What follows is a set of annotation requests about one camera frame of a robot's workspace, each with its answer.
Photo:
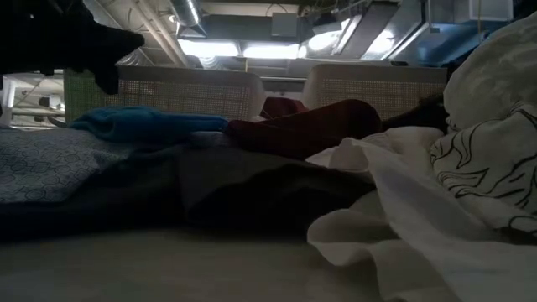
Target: mattress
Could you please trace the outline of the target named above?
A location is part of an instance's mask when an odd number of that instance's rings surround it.
[[[305,242],[178,230],[0,246],[1,301],[380,301],[373,262],[331,266]]]

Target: dark red fabric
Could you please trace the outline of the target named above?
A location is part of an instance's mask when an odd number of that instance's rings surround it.
[[[301,101],[286,97],[267,97],[260,116],[266,119],[285,117],[291,114],[307,112],[309,109]]]
[[[344,138],[359,139],[381,131],[382,123],[373,107],[345,100],[264,122],[231,121],[224,133],[249,151],[306,159],[337,146]]]

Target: blue towel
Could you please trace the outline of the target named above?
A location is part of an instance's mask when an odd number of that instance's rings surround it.
[[[149,107],[109,107],[89,111],[70,127],[114,143],[181,143],[194,131],[222,131],[223,117],[162,113]]]

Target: red cloth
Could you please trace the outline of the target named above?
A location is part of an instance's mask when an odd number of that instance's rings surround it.
[[[285,117],[291,114],[307,112],[309,109],[301,101],[286,97],[267,97],[260,116],[266,119]]]
[[[344,138],[359,139],[381,131],[380,117],[371,105],[345,100],[264,122],[231,121],[224,133],[249,151],[306,159]]]

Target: mesh panel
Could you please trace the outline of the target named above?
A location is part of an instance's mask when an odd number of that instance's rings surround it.
[[[179,71],[180,79],[184,81],[178,81],[177,77],[174,81],[151,79],[150,76],[145,76],[148,79],[144,81],[122,78],[119,93],[115,96],[103,93],[90,73],[66,72],[65,118],[68,122],[73,121],[97,107],[131,106],[153,107],[163,112],[220,115],[240,120],[248,120],[259,114],[264,91],[261,80],[255,75],[218,71],[221,74],[217,77],[211,74],[204,78],[205,70],[192,71],[196,74],[190,77],[185,74],[189,73],[188,70]],[[244,75],[248,75],[252,81],[230,80],[230,77]]]
[[[442,69],[365,65],[318,65],[305,87],[311,108],[346,99],[371,104],[382,119],[398,116],[418,106],[419,99],[442,93],[446,72]]]

